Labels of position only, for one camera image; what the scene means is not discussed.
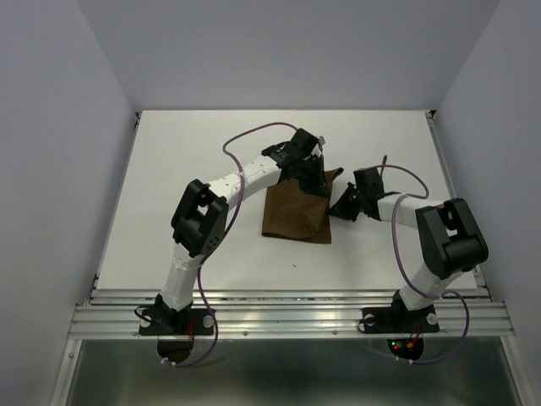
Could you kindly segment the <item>brown cloth napkin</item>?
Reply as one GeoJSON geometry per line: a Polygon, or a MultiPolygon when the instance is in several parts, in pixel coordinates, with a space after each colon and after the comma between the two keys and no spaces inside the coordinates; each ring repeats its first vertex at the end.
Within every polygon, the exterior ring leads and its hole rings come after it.
{"type": "Polygon", "coordinates": [[[303,193],[296,179],[266,190],[261,235],[311,244],[331,244],[331,198],[303,193]]]}

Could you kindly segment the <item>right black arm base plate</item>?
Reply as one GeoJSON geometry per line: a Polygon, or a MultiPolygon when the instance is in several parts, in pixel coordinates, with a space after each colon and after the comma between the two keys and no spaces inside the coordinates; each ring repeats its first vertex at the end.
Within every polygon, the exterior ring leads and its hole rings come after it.
{"type": "Polygon", "coordinates": [[[409,334],[420,328],[421,333],[440,331],[433,305],[421,310],[393,310],[391,307],[362,309],[357,329],[365,334],[409,334]]]}

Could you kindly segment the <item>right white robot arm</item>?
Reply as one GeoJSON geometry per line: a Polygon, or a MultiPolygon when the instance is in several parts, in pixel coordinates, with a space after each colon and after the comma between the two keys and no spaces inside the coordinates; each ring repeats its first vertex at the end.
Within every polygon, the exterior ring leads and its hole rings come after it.
{"type": "Polygon", "coordinates": [[[407,330],[419,320],[423,310],[440,299],[451,283],[489,257],[489,247],[468,203],[462,198],[430,200],[424,181],[423,195],[385,191],[382,172],[385,165],[354,172],[355,182],[330,209],[330,215],[356,221],[366,217],[391,225],[393,252],[405,285],[397,292],[389,309],[389,320],[399,330],[407,330]],[[397,241],[399,225],[418,232],[423,264],[413,277],[406,274],[397,241]]]}

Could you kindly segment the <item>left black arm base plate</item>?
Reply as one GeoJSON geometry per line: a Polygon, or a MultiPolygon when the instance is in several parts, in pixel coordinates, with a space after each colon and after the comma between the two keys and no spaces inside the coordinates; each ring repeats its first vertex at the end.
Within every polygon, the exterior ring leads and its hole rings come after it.
{"type": "Polygon", "coordinates": [[[215,333],[214,320],[207,309],[192,309],[168,320],[155,307],[137,308],[138,334],[143,337],[159,336],[202,336],[215,333]]]}

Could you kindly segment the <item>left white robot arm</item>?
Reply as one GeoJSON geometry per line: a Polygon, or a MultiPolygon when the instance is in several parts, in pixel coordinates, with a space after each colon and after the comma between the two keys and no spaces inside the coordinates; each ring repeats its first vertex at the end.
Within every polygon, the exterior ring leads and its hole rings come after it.
{"type": "Polygon", "coordinates": [[[233,159],[237,171],[208,183],[195,179],[187,185],[171,220],[172,264],[154,303],[158,321],[168,332],[181,332],[188,325],[198,271],[231,228],[229,213],[235,219],[244,200],[289,179],[297,180],[305,194],[329,194],[323,144],[323,138],[296,129],[290,140],[265,148],[246,164],[225,144],[222,151],[233,159]]]}

